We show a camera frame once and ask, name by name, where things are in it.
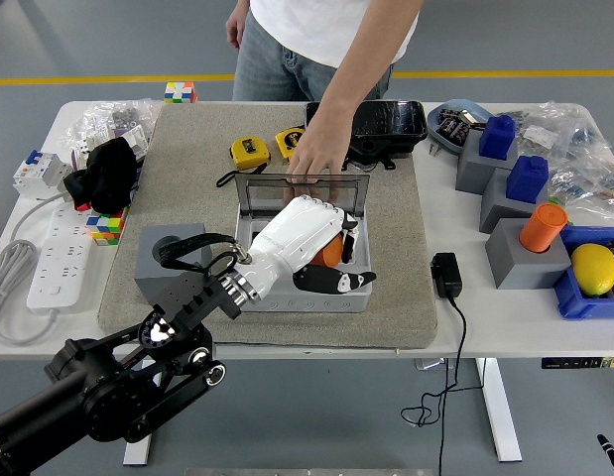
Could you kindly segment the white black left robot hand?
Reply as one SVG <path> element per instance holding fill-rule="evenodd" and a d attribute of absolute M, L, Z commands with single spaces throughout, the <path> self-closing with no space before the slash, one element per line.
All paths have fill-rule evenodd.
<path fill-rule="evenodd" d="M 237 264 L 232 277 L 251 301 L 265 298 L 278 280 L 290 278 L 301 291 L 343 295 L 376 280 L 371 271 L 359 274 L 317 265 L 312 260 L 336 238 L 343 239 L 342 260 L 353 258 L 358 221 L 348 212 L 308 195 L 292 199 L 253 240 L 249 261 Z"/>

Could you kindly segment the person's left hand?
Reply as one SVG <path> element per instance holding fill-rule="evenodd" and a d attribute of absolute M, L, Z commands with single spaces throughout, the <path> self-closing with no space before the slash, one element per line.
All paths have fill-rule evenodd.
<path fill-rule="evenodd" d="M 300 138 L 287 168 L 293 179 L 340 176 L 350 145 L 353 116 L 335 116 L 318 110 Z"/>

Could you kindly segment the person's right hand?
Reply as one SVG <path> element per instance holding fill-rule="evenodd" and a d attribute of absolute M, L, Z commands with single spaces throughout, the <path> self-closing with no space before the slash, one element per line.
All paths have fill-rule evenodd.
<path fill-rule="evenodd" d="M 237 4 L 226 20 L 226 40 L 235 51 L 241 48 L 248 13 L 248 4 Z"/>

